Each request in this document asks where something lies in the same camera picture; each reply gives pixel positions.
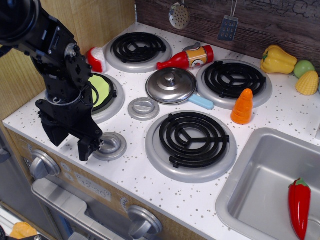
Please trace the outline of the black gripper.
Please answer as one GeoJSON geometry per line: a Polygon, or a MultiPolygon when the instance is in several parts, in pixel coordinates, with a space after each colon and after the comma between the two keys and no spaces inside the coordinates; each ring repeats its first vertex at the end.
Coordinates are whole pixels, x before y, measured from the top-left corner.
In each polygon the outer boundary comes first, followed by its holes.
{"type": "Polygon", "coordinates": [[[48,84],[45,99],[38,100],[39,116],[49,140],[58,147],[69,135],[80,139],[77,143],[79,160],[86,162],[101,144],[102,131],[92,118],[93,96],[91,84],[82,90],[48,84]]]}

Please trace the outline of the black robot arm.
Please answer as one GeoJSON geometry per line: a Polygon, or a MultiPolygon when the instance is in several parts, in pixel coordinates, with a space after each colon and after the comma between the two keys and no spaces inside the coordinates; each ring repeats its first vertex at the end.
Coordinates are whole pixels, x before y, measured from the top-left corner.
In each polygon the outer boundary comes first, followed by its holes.
{"type": "Polygon", "coordinates": [[[69,135],[76,137],[79,159],[87,161],[102,146],[103,133],[92,118],[92,68],[74,35],[38,0],[3,0],[0,44],[2,56],[12,49],[24,53],[43,77],[46,95],[36,106],[49,140],[59,146],[69,135]]]}

